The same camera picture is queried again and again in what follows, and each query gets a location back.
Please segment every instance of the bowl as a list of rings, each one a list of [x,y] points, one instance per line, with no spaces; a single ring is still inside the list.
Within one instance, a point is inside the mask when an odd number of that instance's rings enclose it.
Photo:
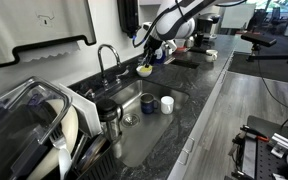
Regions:
[[[147,77],[147,76],[149,76],[149,75],[152,73],[152,69],[151,69],[150,71],[145,71],[145,72],[140,71],[142,67],[143,67],[143,66],[138,66],[138,67],[136,68],[136,72],[137,72],[137,74],[138,74],[139,76],[141,76],[141,77]]]

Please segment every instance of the window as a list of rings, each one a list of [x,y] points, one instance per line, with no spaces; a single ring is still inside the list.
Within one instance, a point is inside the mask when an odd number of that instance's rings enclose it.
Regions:
[[[265,9],[267,12],[272,12],[274,7],[280,7],[281,13],[288,13],[288,0],[248,0],[247,4],[256,4],[256,9]]]

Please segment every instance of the black countertop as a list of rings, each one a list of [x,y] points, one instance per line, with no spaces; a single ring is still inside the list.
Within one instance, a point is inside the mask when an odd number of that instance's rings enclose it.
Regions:
[[[130,168],[121,161],[116,161],[118,168],[114,179],[166,179],[168,177],[225,63],[232,54],[236,40],[234,36],[218,35],[212,47],[212,49],[218,50],[218,59],[213,63],[206,62],[203,54],[193,52],[173,54],[176,59],[199,63],[197,69],[172,64],[154,65],[152,74],[147,78],[141,78],[135,70],[136,58],[123,63],[124,67],[130,66],[128,75],[121,77],[123,87],[138,79],[144,79],[186,92],[190,97],[183,109],[175,114],[172,123],[140,166]],[[114,81],[115,75],[123,70],[123,68],[116,67],[106,70],[108,81]],[[97,89],[101,86],[100,74],[97,74],[70,88],[83,93],[89,88]],[[114,90],[108,92],[107,96],[114,93]]]

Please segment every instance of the backsplash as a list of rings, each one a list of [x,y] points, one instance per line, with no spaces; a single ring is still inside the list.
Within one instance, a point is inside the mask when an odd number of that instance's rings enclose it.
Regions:
[[[81,42],[79,43],[81,50],[71,54],[0,68],[0,94],[31,76],[40,76],[55,84],[71,85],[94,75],[100,72],[97,48],[103,43],[111,44],[119,53],[122,62],[143,53],[143,47],[135,49],[131,39],[120,29],[116,1],[89,0],[89,4],[97,39],[96,45],[86,46]],[[157,10],[158,6],[140,6],[140,24],[154,20]],[[143,37],[144,33],[144,30],[140,30],[139,38]],[[104,48],[102,55],[105,69],[116,64],[110,50]]]

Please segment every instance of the drain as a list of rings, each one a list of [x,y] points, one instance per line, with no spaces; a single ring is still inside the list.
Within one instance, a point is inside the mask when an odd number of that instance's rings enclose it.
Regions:
[[[135,114],[126,114],[123,116],[122,125],[130,128],[136,126],[140,122],[140,118]]]

